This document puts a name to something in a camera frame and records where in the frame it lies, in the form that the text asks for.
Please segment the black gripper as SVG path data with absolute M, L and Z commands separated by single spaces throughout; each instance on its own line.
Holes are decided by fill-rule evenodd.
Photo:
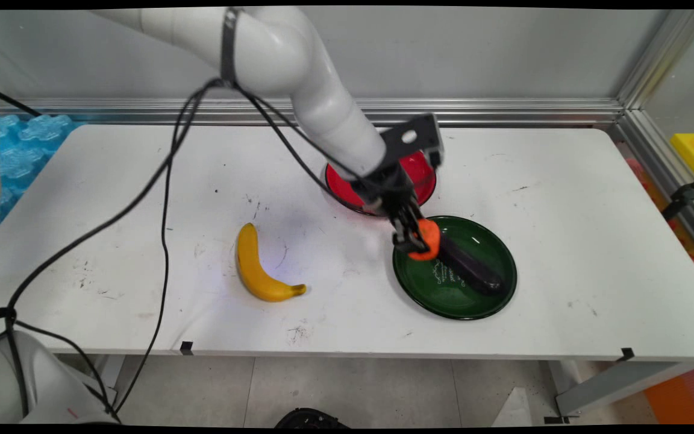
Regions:
M 403 253 L 426 253 L 429 245 L 422 234 L 417 195 L 399 160 L 352 180 L 352 190 L 363 202 L 360 209 L 370 215 L 392 218 L 393 245 Z

